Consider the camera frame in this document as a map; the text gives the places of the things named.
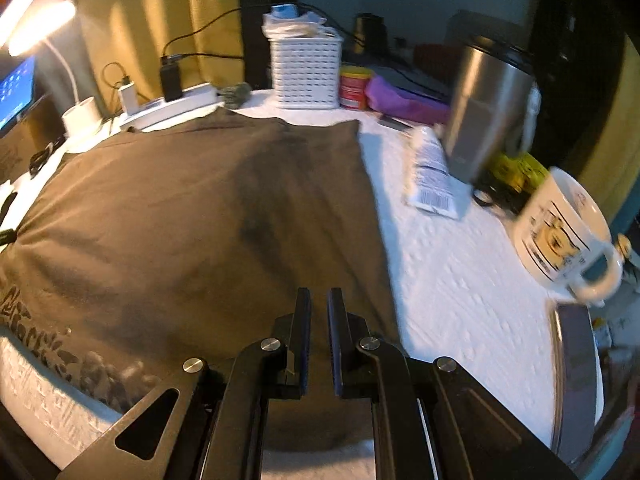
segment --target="brown t-shirt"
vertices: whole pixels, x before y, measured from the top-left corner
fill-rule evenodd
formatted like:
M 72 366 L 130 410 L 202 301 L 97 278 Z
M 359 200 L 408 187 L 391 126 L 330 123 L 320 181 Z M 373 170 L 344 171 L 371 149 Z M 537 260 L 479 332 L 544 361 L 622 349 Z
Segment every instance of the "brown t-shirt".
M 220 108 L 65 155 L 0 254 L 0 320 L 44 364 L 126 412 L 190 357 L 234 357 L 312 291 L 308 395 L 272 402 L 267 444 L 370 433 L 334 397 L 326 294 L 397 342 L 358 123 L 292 126 Z

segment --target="black lid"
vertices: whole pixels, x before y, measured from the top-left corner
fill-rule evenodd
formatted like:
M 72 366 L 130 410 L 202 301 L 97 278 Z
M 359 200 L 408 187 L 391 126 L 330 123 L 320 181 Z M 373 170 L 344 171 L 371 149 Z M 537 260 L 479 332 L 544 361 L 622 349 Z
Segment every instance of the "black lid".
M 533 74 L 531 54 L 521 48 L 499 40 L 491 40 L 484 36 L 472 36 L 468 46 L 493 56 L 504 63 L 516 67 L 527 74 Z

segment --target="ceramic mug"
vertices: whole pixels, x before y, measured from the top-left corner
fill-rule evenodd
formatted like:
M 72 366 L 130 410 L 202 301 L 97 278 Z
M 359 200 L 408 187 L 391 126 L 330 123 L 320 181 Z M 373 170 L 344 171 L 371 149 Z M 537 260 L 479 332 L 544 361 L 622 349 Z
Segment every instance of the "ceramic mug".
M 568 287 L 595 303 L 620 286 L 624 257 L 611 243 L 607 221 L 593 198 L 569 174 L 551 168 L 516 219 L 511 241 L 529 273 L 548 288 Z M 587 282 L 582 274 L 604 255 L 606 272 Z

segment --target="mug handle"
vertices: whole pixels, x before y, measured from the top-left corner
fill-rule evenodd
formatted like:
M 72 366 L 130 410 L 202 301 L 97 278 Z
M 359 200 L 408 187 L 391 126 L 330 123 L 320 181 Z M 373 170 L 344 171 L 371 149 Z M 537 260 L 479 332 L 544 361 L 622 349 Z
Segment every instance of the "mug handle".
M 599 280 L 587 282 L 578 275 L 569 283 L 569 288 L 576 300 L 583 303 L 597 303 L 610 298 L 618 290 L 622 281 L 625 257 L 611 244 L 606 245 L 604 257 L 607 259 L 607 270 Z

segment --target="textured white tablecloth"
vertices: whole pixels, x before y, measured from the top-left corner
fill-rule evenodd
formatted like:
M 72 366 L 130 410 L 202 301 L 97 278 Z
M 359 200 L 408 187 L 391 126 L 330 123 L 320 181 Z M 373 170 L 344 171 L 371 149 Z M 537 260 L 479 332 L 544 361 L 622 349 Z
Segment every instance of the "textured white tablecloth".
M 405 348 L 412 357 L 429 362 L 441 355 L 455 358 L 549 445 L 555 406 L 552 293 L 522 267 L 500 221 L 472 203 L 468 187 L 453 178 L 459 221 L 405 206 L 401 201 L 404 139 L 398 132 L 362 112 L 280 110 L 270 105 L 268 95 L 256 92 L 238 111 L 258 118 L 276 116 L 292 124 L 361 121 L 360 143 L 376 196 Z M 202 108 L 153 129 L 212 110 Z M 89 149 L 106 137 L 107 130 L 73 151 Z M 56 160 L 59 157 L 47 163 L 37 178 L 46 181 Z M 43 184 L 24 185 L 2 228 L 17 226 L 19 212 L 28 208 L 29 195 L 36 195 Z M 12 338 L 0 338 L 0 400 L 60 467 L 118 416 L 43 371 L 35 360 L 21 356 L 19 343 Z M 269 479 L 374 476 L 370 442 L 327 453 L 268 452 L 264 460 L 263 477 Z

